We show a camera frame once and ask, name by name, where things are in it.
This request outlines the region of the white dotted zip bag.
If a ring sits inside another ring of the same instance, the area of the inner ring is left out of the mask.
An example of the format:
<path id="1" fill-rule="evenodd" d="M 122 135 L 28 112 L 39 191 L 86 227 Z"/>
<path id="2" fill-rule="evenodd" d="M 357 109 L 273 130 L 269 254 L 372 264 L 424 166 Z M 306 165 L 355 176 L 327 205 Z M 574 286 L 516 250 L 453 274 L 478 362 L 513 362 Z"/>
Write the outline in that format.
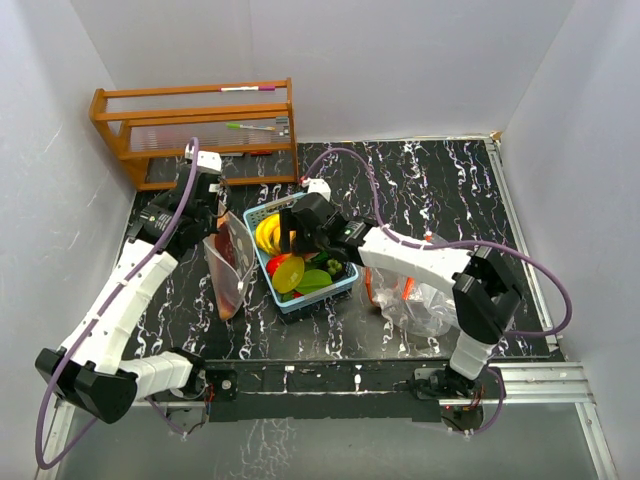
<path id="1" fill-rule="evenodd" d="M 256 254 L 252 234 L 233 212 L 218 218 L 217 228 L 203 245 L 218 315 L 226 322 L 245 302 Z"/>

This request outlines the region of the watermelon slice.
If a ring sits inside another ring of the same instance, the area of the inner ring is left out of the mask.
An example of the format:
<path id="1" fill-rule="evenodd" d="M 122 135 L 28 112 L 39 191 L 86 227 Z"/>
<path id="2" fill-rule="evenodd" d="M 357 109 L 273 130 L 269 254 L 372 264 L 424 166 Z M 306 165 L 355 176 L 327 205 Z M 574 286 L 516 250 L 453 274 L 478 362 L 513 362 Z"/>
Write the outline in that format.
<path id="1" fill-rule="evenodd" d="M 325 251 L 309 253 L 304 255 L 304 260 L 308 264 L 322 264 L 326 261 L 328 255 Z"/>

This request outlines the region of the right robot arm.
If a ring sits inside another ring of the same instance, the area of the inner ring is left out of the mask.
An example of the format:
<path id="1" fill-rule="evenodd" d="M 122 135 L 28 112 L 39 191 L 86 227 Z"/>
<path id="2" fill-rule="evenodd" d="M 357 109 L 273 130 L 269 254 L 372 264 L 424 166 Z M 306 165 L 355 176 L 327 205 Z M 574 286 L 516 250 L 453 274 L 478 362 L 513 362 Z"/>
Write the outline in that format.
<path id="1" fill-rule="evenodd" d="M 382 269 L 448 295 L 460 331 L 448 365 L 423 383 L 435 394 L 466 397 L 499 343 L 523 292 L 494 247 L 471 250 L 433 245 L 391 232 L 370 219 L 348 219 L 319 193 L 307 193 L 279 213 L 284 252 L 326 252 L 335 260 Z"/>

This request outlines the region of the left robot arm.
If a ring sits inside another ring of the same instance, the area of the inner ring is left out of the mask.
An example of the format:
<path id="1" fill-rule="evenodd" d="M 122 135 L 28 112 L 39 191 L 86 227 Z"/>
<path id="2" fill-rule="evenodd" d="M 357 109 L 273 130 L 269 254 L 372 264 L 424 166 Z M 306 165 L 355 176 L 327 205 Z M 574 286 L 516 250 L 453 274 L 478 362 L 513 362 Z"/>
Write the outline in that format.
<path id="1" fill-rule="evenodd" d="M 174 349 L 124 360 L 124 349 L 154 294 L 179 261 L 217 230 L 221 159 L 202 153 L 193 186 L 184 168 L 175 188 L 143 208 L 121 256 L 90 311 L 58 349 L 43 349 L 36 370 L 61 399 L 112 424 L 131 405 L 175 390 L 200 396 L 207 376 L 193 354 Z"/>

